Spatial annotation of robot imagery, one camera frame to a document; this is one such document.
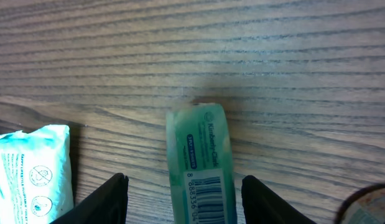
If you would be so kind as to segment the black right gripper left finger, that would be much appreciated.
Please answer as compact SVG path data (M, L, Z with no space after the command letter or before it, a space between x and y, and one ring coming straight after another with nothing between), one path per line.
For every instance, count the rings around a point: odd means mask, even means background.
M86 199L51 224L125 224L129 179L114 174Z

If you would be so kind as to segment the green lid white jar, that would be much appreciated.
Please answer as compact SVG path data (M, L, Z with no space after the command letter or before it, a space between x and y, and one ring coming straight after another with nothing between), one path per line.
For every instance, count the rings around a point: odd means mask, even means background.
M385 184L365 187L348 197L340 207L337 224L385 224Z

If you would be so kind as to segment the teal tissue pack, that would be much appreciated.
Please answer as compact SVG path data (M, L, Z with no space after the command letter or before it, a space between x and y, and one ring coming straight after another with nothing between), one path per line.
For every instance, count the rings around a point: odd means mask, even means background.
M73 207L70 128L0 135L0 223L51 223Z

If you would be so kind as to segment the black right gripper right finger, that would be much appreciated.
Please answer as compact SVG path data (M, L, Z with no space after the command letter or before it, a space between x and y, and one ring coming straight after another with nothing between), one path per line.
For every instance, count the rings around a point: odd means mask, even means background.
M315 224L253 175L242 180L241 197L247 224Z

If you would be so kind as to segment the small teal packet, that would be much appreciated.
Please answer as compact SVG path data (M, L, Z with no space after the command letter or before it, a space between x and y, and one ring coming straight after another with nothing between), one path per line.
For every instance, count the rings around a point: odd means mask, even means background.
M166 114L174 222L237 223L233 157L223 107L198 103Z

